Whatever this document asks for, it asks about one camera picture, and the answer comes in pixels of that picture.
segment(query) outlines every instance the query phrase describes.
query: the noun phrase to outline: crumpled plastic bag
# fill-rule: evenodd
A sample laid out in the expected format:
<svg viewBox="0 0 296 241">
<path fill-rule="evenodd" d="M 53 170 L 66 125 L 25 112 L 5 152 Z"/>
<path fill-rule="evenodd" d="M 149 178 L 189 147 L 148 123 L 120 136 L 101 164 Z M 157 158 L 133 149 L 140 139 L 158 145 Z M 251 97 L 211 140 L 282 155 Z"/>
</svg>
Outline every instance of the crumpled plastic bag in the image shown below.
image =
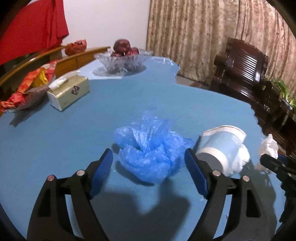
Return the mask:
<svg viewBox="0 0 296 241">
<path fill-rule="evenodd" d="M 141 123 L 118 128 L 119 161 L 143 182 L 161 183 L 185 165 L 184 153 L 194 141 L 170 131 L 171 122 L 144 114 Z"/>
<path fill-rule="evenodd" d="M 258 152 L 258 158 L 260 159 L 262 155 L 268 154 L 271 157 L 277 159 L 279 157 L 278 150 L 279 146 L 277 145 L 277 142 L 273 139 L 272 134 L 269 134 L 268 137 L 261 143 Z M 271 173 L 271 170 L 262 166 L 260 162 L 255 165 L 255 170 L 265 172 L 267 174 Z"/>
</svg>

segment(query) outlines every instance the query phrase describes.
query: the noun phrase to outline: metal screw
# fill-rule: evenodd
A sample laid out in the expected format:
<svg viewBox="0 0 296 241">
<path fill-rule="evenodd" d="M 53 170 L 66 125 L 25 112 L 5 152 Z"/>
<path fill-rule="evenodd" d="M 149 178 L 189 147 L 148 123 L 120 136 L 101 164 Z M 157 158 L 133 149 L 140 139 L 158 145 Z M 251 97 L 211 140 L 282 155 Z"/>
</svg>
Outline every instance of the metal screw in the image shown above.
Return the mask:
<svg viewBox="0 0 296 241">
<path fill-rule="evenodd" d="M 245 182 L 250 181 L 250 178 L 249 178 L 248 176 L 243 176 L 242 179 L 243 179 Z"/>
<path fill-rule="evenodd" d="M 221 175 L 221 172 L 219 170 L 214 170 L 212 173 L 216 177 L 219 177 Z"/>
<path fill-rule="evenodd" d="M 84 170 L 79 170 L 76 172 L 77 176 L 83 176 L 85 174 Z"/>
<path fill-rule="evenodd" d="M 48 177 L 47 177 L 47 180 L 48 181 L 53 181 L 55 179 L 55 176 L 54 175 L 49 175 Z"/>
</svg>

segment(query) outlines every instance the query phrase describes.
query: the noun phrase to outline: red cloth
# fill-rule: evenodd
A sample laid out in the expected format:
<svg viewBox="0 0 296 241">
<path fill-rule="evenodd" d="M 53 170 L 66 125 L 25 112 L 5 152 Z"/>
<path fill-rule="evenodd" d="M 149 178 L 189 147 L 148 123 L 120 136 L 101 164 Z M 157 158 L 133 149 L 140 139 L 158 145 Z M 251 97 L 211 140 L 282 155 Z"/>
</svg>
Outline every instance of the red cloth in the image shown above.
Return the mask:
<svg viewBox="0 0 296 241">
<path fill-rule="evenodd" d="M 63 0 L 39 0 L 22 8 L 0 39 L 0 65 L 59 46 L 69 34 Z"/>
</svg>

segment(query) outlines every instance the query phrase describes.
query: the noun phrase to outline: blue gripper pad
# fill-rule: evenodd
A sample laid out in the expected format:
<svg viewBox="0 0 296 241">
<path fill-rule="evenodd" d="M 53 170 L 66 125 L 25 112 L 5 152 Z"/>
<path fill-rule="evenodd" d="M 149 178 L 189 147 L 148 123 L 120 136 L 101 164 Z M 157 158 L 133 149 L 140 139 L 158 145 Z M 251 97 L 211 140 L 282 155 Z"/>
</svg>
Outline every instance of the blue gripper pad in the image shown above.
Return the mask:
<svg viewBox="0 0 296 241">
<path fill-rule="evenodd" d="M 105 179 L 107 178 L 110 168 L 113 162 L 113 153 L 110 149 L 106 149 L 100 160 L 98 160 L 99 166 L 91 178 L 91 191 L 89 195 L 94 198 L 99 194 Z"/>
<path fill-rule="evenodd" d="M 207 179 L 197 165 L 195 157 L 196 156 L 194 154 L 191 154 L 190 149 L 185 151 L 185 164 L 187 169 L 191 175 L 191 178 L 193 179 L 198 193 L 203 195 L 206 199 L 209 194 Z"/>
<path fill-rule="evenodd" d="M 279 154 L 278 160 L 286 166 L 289 164 L 288 158 L 286 156 L 281 155 L 281 154 Z"/>
</svg>

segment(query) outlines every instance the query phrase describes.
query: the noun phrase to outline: red apple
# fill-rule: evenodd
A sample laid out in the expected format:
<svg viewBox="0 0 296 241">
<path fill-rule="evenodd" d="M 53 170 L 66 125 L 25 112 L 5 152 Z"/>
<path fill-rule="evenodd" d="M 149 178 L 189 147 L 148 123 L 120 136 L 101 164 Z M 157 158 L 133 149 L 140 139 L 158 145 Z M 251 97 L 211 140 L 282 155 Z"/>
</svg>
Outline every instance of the red apple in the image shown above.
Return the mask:
<svg viewBox="0 0 296 241">
<path fill-rule="evenodd" d="M 131 49 L 131 44 L 126 39 L 119 39 L 115 42 L 113 49 L 116 53 L 126 53 Z"/>
<path fill-rule="evenodd" d="M 111 57 L 122 57 L 122 54 L 113 52 L 110 56 Z"/>
<path fill-rule="evenodd" d="M 131 49 L 126 52 L 126 56 L 128 56 L 128 55 L 133 55 L 133 51 Z"/>
<path fill-rule="evenodd" d="M 137 47 L 132 47 L 131 51 L 133 52 L 133 54 L 139 54 L 139 49 Z"/>
</svg>

